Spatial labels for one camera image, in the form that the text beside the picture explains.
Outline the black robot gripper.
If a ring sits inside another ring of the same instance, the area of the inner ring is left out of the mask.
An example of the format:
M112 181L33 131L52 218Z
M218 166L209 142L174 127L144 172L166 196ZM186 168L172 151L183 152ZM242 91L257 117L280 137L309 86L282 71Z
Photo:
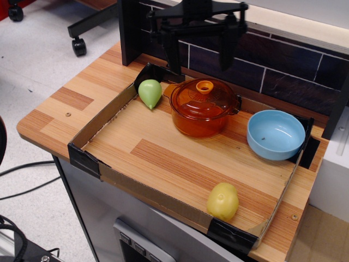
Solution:
M246 32L244 3L181 1L167 9L150 11L151 37L162 41L169 69L181 75L179 39L219 36L219 64L226 71L233 62L235 49Z

